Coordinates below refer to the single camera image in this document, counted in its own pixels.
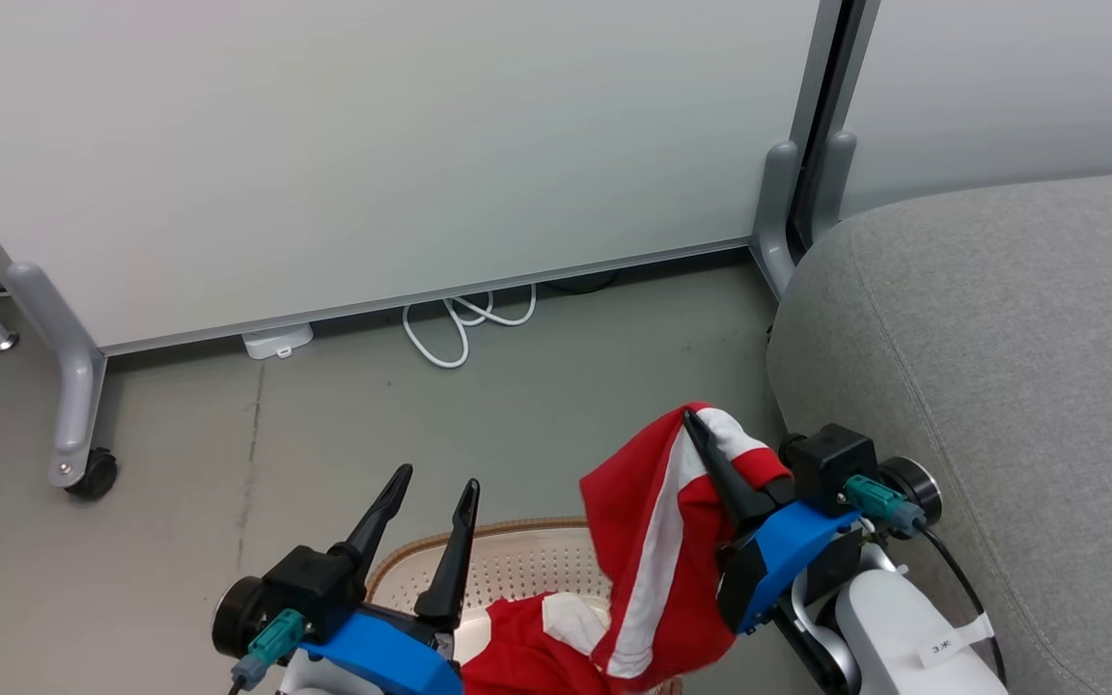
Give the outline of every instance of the whiteboard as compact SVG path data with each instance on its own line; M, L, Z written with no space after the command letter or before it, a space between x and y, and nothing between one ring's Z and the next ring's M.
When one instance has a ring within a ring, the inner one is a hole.
M807 0L0 0L0 244L113 347L743 240Z
M843 217L1112 172L1112 3L883 0L844 128Z

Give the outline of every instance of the gray sofa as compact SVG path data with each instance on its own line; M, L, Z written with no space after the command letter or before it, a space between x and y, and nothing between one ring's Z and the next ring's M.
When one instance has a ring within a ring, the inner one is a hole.
M836 421L939 478L1011 692L1112 692L1112 176L840 224L786 289L767 369L791 430ZM896 553L970 619L930 549Z

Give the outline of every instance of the red and white cloth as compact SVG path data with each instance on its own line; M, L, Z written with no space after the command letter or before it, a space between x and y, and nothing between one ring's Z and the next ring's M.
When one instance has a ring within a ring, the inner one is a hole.
M685 408L755 488L790 475L713 406L681 406L649 424L582 479L599 567L613 582L609 624L570 594L494 604L492 641L463 668L468 695L644 692L728 651L735 636L715 603L715 549L733 529L684 430Z

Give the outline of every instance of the beige plastic basket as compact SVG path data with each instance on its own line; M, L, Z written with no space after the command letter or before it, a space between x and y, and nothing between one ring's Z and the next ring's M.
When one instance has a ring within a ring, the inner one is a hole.
M447 533L415 540L385 558L368 577L368 602L394 610L414 610L415 599L431 582L447 540ZM485 649L490 639L487 617L490 604L499 598L526 598L545 590L577 594L605 625L608 622L612 582L599 572L586 519L523 519L477 528L471 572L466 579L463 625L454 633L454 658L466 663ZM677 695L679 678L672 678L653 692Z

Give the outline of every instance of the white stripe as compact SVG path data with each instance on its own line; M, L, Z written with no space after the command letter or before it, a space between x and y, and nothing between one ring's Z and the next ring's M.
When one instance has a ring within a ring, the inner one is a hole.
M742 454L754 449L767 449L766 444L754 439L753 436L745 435L741 423L719 408L702 408L698 410L698 417L714 433L715 440L718 440L719 444L719 450L723 451L724 457L728 458L728 461L735 461ZM706 475L706 468L702 465L698 450L693 448L693 440L689 439L688 433L684 431L684 426L681 427L676 443L672 444L672 449L675 448L681 449L679 488L684 489L685 485Z
M745 435L741 423L718 408L702 408L698 417L714 431L719 450L734 461L746 451L766 449L767 446L753 436ZM641 545L641 562L629 604L625 608L617 646L608 659L606 674L610 677L638 677L652 662L655 629L667 606L672 590L672 577L676 575L676 562L684 542L684 518L681 517L677 494L685 485L706 475L693 440L681 426L667 466L663 470L663 484L649 514L646 536Z
M608 633L606 616L595 613L577 594L562 590L544 596L544 633L557 642L568 644L579 655L590 656L599 641Z

